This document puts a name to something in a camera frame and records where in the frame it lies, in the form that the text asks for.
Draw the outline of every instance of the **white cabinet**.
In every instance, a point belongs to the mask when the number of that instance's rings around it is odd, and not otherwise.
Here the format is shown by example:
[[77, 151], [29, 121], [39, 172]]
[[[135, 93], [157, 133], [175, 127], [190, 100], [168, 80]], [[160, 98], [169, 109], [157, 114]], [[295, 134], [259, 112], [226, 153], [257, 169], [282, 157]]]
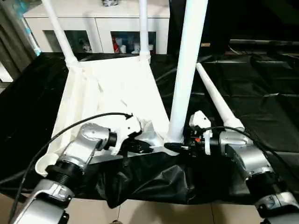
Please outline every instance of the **white cabinet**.
[[[136, 53], [139, 45], [139, 2], [120, 0], [104, 7], [101, 0], [51, 0], [74, 52]], [[148, 27], [151, 52], [167, 53], [169, 0], [148, 0]], [[61, 52], [52, 24], [43, 5], [24, 14], [43, 52]]]

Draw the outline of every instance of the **gray curtain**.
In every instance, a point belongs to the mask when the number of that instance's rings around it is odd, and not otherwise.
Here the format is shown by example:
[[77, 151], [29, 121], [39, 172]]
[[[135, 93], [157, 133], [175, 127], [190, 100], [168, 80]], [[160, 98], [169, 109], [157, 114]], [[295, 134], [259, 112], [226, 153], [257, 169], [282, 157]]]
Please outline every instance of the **gray curtain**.
[[13, 79], [31, 63], [34, 55], [26, 49], [13, 23], [0, 5], [0, 61]]

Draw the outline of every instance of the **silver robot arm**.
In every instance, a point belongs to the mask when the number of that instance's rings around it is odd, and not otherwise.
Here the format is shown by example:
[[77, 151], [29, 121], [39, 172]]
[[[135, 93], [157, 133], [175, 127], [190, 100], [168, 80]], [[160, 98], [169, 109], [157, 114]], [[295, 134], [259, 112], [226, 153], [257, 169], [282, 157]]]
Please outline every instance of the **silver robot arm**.
[[263, 224], [299, 223], [299, 204], [274, 172], [264, 153], [246, 136], [224, 131], [219, 143], [222, 154], [238, 166]]
[[97, 124], [84, 124], [69, 143], [55, 165], [46, 168], [48, 175], [35, 187], [13, 224], [66, 224], [65, 208], [75, 196], [87, 165], [95, 151], [114, 147], [116, 133]]

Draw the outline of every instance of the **glass cabinet door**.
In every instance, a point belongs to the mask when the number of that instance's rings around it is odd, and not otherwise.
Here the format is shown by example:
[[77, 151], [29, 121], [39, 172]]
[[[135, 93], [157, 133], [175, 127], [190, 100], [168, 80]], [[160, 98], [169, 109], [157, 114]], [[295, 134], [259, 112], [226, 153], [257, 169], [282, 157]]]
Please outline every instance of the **glass cabinet door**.
[[[61, 52], [49, 18], [26, 18], [26, 21], [43, 52]], [[103, 52], [94, 18], [59, 18], [74, 53]]]
[[[139, 54], [139, 18], [97, 18], [104, 53]], [[148, 18], [149, 50], [153, 54], [166, 54], [169, 20]]]
[[[44, 30], [53, 52], [62, 52], [53, 30]], [[92, 53], [92, 47], [85, 30], [66, 30], [65, 35], [74, 53]]]
[[[140, 34], [132, 31], [111, 31], [114, 53], [139, 54]], [[149, 32], [150, 54], [156, 54], [156, 32]]]

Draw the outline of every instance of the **black plastic sheet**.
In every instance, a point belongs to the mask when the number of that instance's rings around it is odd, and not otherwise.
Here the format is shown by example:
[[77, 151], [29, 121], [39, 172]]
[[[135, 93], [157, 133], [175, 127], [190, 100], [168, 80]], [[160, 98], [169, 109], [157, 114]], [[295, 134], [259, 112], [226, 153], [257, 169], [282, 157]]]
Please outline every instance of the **black plastic sheet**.
[[[81, 54], [83, 60], [120, 57]], [[299, 174], [299, 60], [287, 56], [211, 56], [203, 66], [246, 130], [258, 137]], [[177, 61], [153, 56], [151, 68], [167, 110], [171, 112]], [[0, 134], [1, 178], [26, 167], [49, 139], [67, 77], [61, 54], [41, 54], [23, 75], [0, 94], [3, 119]], [[194, 77], [187, 120], [202, 110], [213, 125], [223, 125], [199, 75]], [[296, 196], [299, 184], [276, 158], [275, 170]], [[25, 184], [35, 186], [32, 174]], [[12, 189], [18, 182], [7, 185]], [[78, 197], [105, 199], [115, 207], [126, 199], [199, 204], [212, 201], [250, 204], [252, 198], [240, 181], [235, 165], [224, 157], [175, 157], [149, 154], [93, 164]]]

